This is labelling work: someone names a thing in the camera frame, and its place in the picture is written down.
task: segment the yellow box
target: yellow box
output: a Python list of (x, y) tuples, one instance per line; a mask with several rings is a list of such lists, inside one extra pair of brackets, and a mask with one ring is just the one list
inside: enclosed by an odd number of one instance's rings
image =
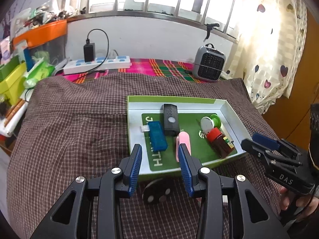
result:
[(26, 63), (18, 65), (2, 82), (0, 82), (0, 94), (5, 94), (11, 105), (14, 105), (24, 91), (22, 76), (27, 70)]

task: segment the window frame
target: window frame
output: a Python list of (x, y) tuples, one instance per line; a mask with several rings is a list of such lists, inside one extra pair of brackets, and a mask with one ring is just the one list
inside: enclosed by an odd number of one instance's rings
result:
[(183, 22), (183, 24), (187, 25), (196, 25), (196, 27), (206, 29), (205, 24), (207, 23), (219, 23), (220, 27), (216, 28), (217, 30), (213, 30), (212, 32), (215, 33), (218, 36), (221, 37), (230, 37), (227, 39), (230, 39), (232, 42), (237, 43), (237, 37), (239, 33), (238, 25), (234, 28), (229, 27), (229, 21), (232, 16), (232, 10), (234, 8), (235, 0), (232, 1), (232, 6), (228, 15), (228, 20), (226, 24), (223, 24), (217, 20), (214, 20), (210, 17), (206, 17), (207, 10), (209, 7), (210, 0), (207, 0), (205, 5), (205, 11), (203, 15), (194, 12), (194, 11), (188, 11), (184, 9), (180, 9), (180, 3), (181, 0), (178, 0), (176, 7), (171, 7), (167, 5), (159, 5), (159, 4), (149, 4), (149, 0), (146, 0), (145, 2), (135, 2), (134, 0), (125, 0), (124, 3), (121, 3), (121, 6), (119, 8), (119, 3), (117, 0), (115, 0), (114, 3), (107, 3), (107, 4), (98, 4), (98, 5), (91, 5), (91, 8), (89, 8), (89, 0), (70, 0), (70, 5), (74, 7), (77, 10), (81, 10), (84, 7), (86, 7), (86, 14), (87, 17), (84, 17), (83, 15), (78, 15), (75, 17), (71, 17), (69, 21), (74, 21), (81, 18), (92, 18), (92, 17), (99, 17), (99, 15), (104, 16), (112, 16), (112, 15), (122, 15), (122, 16), (135, 16), (137, 14), (133, 12), (143, 12), (143, 17), (151, 17), (151, 18), (158, 18), (158, 14), (162, 14), (167, 17), (163, 17), (165, 19), (176, 21), (176, 22)]

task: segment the yellow label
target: yellow label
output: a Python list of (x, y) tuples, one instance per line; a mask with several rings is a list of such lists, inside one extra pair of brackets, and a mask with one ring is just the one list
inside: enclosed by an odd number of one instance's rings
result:
[(227, 137), (224, 137), (225, 142), (229, 145), (230, 148), (234, 148), (234, 145), (232, 144), (231, 141)]

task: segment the blue gripper pad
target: blue gripper pad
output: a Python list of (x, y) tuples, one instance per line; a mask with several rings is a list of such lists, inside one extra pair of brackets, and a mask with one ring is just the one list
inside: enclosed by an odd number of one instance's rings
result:
[(270, 150), (279, 150), (279, 145), (276, 140), (263, 136), (259, 133), (253, 134), (252, 140), (264, 147), (269, 148)]
[(134, 163), (133, 167), (131, 169), (130, 173), (130, 183), (129, 183), (129, 190), (128, 193), (130, 196), (133, 195), (133, 193), (136, 190), (136, 185), (138, 183), (138, 174), (139, 170), (141, 168), (142, 163), (142, 147), (139, 144), (136, 144), (132, 150), (132, 154), (130, 158), (134, 157)]
[(192, 175), (191, 175), (188, 163), (186, 161), (184, 150), (181, 145), (178, 147), (178, 159), (179, 159), (179, 163), (181, 167), (181, 175), (184, 180), (185, 189), (188, 195), (192, 197), (194, 195)]
[(151, 121), (147, 123), (150, 127), (149, 135), (152, 143), (153, 151), (165, 151), (168, 147), (166, 138), (159, 121)]

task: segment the checkered cloth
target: checkered cloth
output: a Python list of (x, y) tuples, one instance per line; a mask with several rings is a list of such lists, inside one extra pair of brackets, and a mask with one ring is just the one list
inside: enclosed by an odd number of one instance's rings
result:
[(150, 76), (161, 76), (170, 77), (176, 76), (182, 80), (189, 82), (202, 83), (203, 81), (197, 80), (192, 75), (185, 72), (185, 70), (192, 70), (193, 64), (176, 62), (170, 60), (159, 60), (159, 59), (133, 59), (131, 58), (131, 67), (128, 69), (111, 69), (105, 72), (94, 72), (94, 73), (81, 73), (64, 76), (67, 80), (74, 83), (83, 83), (84, 81), (93, 80), (101, 76), (106, 76), (110, 73), (115, 72), (131, 72), (131, 73), (142, 73)]
[[(21, 239), (31, 236), (77, 176), (99, 177), (129, 154), (128, 95), (225, 99), (251, 135), (277, 138), (251, 104), (241, 79), (196, 83), (136, 73), (108, 74), (80, 85), (62, 76), (44, 79), (32, 94), (8, 169), (10, 224)], [(265, 178), (257, 159), (245, 156), (215, 171), (229, 177), (245, 175), (278, 214), (279, 186)], [(199, 206), (188, 197), (182, 179), (173, 180), (176, 190), (164, 203), (145, 205), (144, 183), (131, 199), (121, 201), (124, 238), (195, 238)], [(225, 238), (228, 225), (225, 209)]]

